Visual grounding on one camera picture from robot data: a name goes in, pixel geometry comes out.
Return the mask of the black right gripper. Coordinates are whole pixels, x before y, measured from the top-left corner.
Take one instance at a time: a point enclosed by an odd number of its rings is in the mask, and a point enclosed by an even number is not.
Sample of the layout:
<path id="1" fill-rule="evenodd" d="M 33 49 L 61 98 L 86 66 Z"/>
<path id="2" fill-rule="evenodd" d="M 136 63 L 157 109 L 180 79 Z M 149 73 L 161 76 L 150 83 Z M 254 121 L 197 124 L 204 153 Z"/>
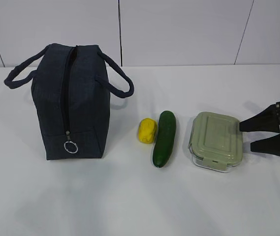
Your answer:
<path id="1" fill-rule="evenodd" d="M 259 114 L 240 122 L 242 132 L 280 132 L 280 102 L 270 105 Z M 250 144 L 252 152 L 280 156 L 280 134 Z"/>

